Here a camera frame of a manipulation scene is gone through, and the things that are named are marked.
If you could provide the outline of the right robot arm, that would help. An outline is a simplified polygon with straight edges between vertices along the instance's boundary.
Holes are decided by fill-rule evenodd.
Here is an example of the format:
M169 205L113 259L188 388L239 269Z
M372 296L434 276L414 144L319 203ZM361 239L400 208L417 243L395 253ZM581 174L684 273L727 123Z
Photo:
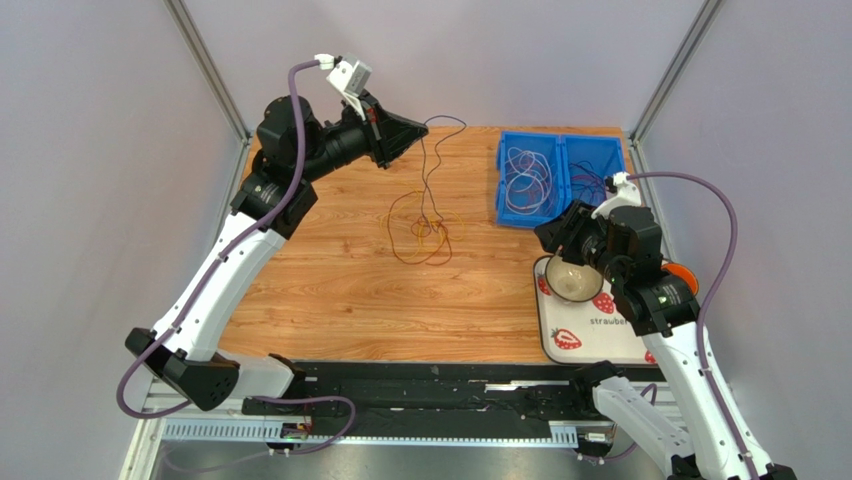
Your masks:
M701 307L688 283L664 270L662 230L649 208L597 215L574 200L534 233L553 259L589 266L609 283L616 310L655 358L685 426L671 422L609 361L578 371L579 410L620 426L666 479L795 478L756 441L730 390L713 378Z

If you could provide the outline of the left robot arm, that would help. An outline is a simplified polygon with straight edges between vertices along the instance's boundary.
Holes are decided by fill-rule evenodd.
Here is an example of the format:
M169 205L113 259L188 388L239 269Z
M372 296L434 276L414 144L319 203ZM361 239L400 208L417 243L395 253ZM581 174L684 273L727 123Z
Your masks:
M260 148L212 250L167 313L128 334L136 364L180 394L184 407L210 411L233 398L282 398L298 377L278 354L238 355L219 343L248 287L316 204L315 182L362 157L386 169L429 132L369 92L357 99L363 110L344 105L336 122L319 121L302 96L266 107L256 131Z

